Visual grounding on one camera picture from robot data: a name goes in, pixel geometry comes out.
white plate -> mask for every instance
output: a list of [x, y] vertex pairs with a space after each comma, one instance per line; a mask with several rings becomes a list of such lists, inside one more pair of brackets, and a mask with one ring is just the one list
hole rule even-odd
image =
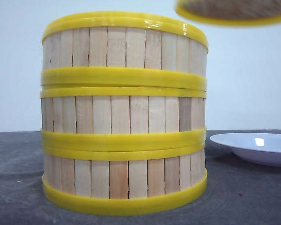
[[213, 135], [210, 140], [230, 146], [243, 160], [271, 166], [281, 166], [281, 134], [228, 133]]

dark gray surface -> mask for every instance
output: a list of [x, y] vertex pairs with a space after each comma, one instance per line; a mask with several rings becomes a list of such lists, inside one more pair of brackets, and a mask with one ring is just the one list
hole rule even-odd
[[0, 133], [0, 224], [281, 225], [281, 168], [242, 161], [209, 141], [210, 135], [230, 132], [235, 131], [207, 132], [208, 185], [202, 197], [174, 210], [131, 217], [80, 214], [51, 204], [42, 193], [40, 133]]

stacked bamboo steamer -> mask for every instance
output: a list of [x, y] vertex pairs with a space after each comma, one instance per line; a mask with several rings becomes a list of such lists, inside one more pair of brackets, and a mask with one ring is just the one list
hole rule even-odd
[[207, 40], [171, 18], [90, 12], [43, 40], [43, 187], [79, 212], [172, 209], [206, 188]]
[[281, 22], [281, 0], [177, 0], [176, 12], [203, 23], [266, 25]]

white background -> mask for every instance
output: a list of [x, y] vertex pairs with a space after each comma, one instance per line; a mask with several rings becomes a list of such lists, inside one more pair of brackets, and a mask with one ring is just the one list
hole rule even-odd
[[[68, 14], [122, 10], [165, 15], [174, 0], [0, 0], [0, 131], [41, 127], [41, 37]], [[281, 129], [281, 24], [227, 28], [191, 22], [209, 41], [208, 129]]]

yellow band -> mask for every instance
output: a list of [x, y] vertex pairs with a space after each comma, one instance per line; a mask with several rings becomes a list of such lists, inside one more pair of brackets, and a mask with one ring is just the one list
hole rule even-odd
[[42, 130], [43, 145], [79, 151], [149, 151], [202, 143], [206, 129], [154, 134], [69, 134]]
[[167, 195], [135, 199], [102, 199], [72, 195], [51, 187], [44, 180], [44, 176], [42, 180], [46, 198], [62, 208], [97, 215], [128, 216], [170, 210], [196, 200], [205, 192], [207, 171], [203, 180], [185, 190]]
[[163, 150], [149, 150], [149, 151], [79, 151], [59, 149], [43, 145], [43, 151], [54, 156], [62, 158], [72, 158], [81, 160], [95, 160], [95, 161], [134, 161], [134, 160], [149, 160], [158, 158], [170, 158], [187, 154], [192, 154], [205, 147], [204, 143], [195, 144], [192, 146], [163, 149]]
[[42, 72], [42, 86], [164, 87], [206, 91], [206, 78], [177, 71], [126, 67], [60, 67]]
[[208, 48], [205, 34], [183, 21], [160, 15], [119, 11], [78, 13], [59, 18], [46, 27], [42, 43], [47, 36], [62, 30], [102, 26], [137, 27], [170, 32], [194, 39]]
[[170, 158], [204, 148], [205, 129], [156, 134], [92, 135], [42, 131], [44, 152], [62, 158], [127, 161]]
[[56, 88], [43, 90], [41, 98], [65, 97], [65, 96], [177, 96], [206, 98], [206, 92], [183, 88], [159, 88], [159, 87], [78, 87]]
[[272, 16], [269, 18], [260, 18], [260, 19], [252, 19], [252, 20], [224, 20], [224, 19], [215, 19], [211, 17], [201, 16], [191, 11], [187, 10], [184, 7], [186, 2], [190, 2], [191, 0], [178, 0], [175, 11], [177, 14], [202, 23], [216, 24], [216, 25], [225, 25], [225, 26], [258, 26], [258, 25], [267, 25], [272, 23], [280, 23], [281, 15]]

